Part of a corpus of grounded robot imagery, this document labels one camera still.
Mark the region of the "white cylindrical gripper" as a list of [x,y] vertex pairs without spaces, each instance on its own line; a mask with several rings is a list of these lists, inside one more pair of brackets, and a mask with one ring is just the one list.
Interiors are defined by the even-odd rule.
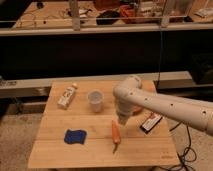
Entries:
[[125,101],[117,100],[116,114],[118,116],[118,123],[125,125],[129,118],[133,115],[133,105]]

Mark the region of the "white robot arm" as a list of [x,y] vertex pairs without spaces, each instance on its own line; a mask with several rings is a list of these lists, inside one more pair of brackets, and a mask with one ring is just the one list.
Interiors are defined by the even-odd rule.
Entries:
[[121,125],[133,115],[133,107],[139,106],[213,136],[213,102],[149,92],[141,83],[132,75],[113,88]]

